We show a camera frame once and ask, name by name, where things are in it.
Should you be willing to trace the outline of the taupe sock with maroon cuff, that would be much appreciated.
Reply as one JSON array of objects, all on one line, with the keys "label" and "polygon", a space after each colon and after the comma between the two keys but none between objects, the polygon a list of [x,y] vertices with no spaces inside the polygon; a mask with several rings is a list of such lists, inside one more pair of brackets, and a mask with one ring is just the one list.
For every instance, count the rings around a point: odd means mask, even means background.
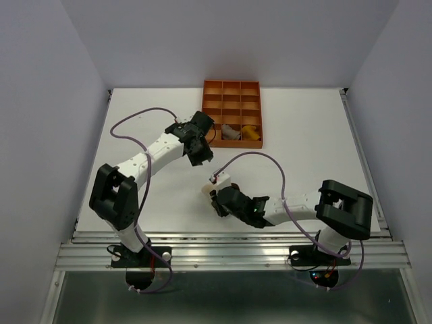
[{"label": "taupe sock with maroon cuff", "polygon": [[221,138],[223,140],[239,140],[241,139],[241,133],[233,129],[230,125],[223,124],[221,126]]}]

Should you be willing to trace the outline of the orange compartment tray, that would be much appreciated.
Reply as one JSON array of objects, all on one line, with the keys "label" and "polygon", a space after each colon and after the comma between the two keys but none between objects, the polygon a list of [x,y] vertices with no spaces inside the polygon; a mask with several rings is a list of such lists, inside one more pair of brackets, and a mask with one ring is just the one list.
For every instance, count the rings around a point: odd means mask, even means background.
[{"label": "orange compartment tray", "polygon": [[[202,88],[202,112],[214,120],[206,135],[212,147],[230,149],[261,149],[263,147],[263,118],[261,87],[255,80],[205,80]],[[230,125],[240,131],[245,125],[256,126],[261,141],[223,140],[221,126]]]}]

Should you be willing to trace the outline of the mustard yellow striped sock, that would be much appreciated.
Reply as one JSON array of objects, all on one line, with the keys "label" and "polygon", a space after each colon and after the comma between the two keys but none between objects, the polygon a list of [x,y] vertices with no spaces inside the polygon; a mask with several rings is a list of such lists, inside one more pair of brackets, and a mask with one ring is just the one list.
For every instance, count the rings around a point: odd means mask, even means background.
[{"label": "mustard yellow striped sock", "polygon": [[261,135],[256,126],[245,125],[241,129],[241,138],[245,141],[261,141]]}]

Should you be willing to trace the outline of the cream and brown sock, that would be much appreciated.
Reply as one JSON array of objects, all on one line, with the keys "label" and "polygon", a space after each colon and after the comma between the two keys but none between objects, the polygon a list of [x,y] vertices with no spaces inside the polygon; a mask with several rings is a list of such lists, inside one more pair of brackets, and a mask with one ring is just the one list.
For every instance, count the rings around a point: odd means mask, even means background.
[{"label": "cream and brown sock", "polygon": [[209,184],[205,184],[202,189],[201,192],[207,197],[207,198],[211,198],[211,196],[213,195],[212,192],[215,191],[217,192],[217,186],[215,184],[209,183]]}]

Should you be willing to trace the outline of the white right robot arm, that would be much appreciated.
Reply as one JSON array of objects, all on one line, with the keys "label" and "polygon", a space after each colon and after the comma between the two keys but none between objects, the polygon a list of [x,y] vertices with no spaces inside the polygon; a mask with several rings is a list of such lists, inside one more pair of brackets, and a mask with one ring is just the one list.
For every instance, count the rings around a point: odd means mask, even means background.
[{"label": "white right robot arm", "polygon": [[317,219],[325,224],[313,238],[310,255],[326,263],[351,240],[371,237],[373,198],[334,180],[323,181],[316,192],[294,198],[249,197],[226,179],[202,190],[220,217],[233,216],[251,227],[263,229]]}]

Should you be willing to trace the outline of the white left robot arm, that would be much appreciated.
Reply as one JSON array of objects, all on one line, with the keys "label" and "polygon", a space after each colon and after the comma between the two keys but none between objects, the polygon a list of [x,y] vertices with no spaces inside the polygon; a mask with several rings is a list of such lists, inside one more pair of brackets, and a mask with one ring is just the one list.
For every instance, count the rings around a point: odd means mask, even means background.
[{"label": "white left robot arm", "polygon": [[138,219],[149,193],[151,177],[184,156],[193,167],[211,161],[213,152],[206,135],[215,121],[202,111],[195,112],[188,121],[175,119],[154,143],[146,147],[131,136],[115,133],[116,127],[130,118],[128,116],[112,126],[110,135],[135,142],[142,152],[115,166],[104,164],[99,167],[89,207],[119,236],[128,249],[129,261],[142,266],[150,258],[150,240],[141,230]]}]

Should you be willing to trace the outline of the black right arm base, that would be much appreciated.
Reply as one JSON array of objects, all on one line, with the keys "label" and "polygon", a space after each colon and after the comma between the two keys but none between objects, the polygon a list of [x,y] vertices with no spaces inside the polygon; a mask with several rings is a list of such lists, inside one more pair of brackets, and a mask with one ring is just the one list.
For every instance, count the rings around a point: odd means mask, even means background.
[{"label": "black right arm base", "polygon": [[315,245],[289,247],[288,265],[295,271],[308,273],[310,280],[319,288],[332,289],[338,284],[339,267],[351,265],[351,260],[338,258],[318,250]]}]

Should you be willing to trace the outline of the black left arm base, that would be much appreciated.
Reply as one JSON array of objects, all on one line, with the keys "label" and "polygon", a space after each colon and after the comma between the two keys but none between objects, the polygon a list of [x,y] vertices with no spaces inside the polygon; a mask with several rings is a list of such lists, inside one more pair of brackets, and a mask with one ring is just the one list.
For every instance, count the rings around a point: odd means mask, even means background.
[{"label": "black left arm base", "polygon": [[129,291],[154,294],[161,292],[172,279],[172,248],[169,246],[151,247],[153,252],[143,248],[135,253],[123,244],[110,244],[106,250],[111,255],[110,267],[126,271]]}]

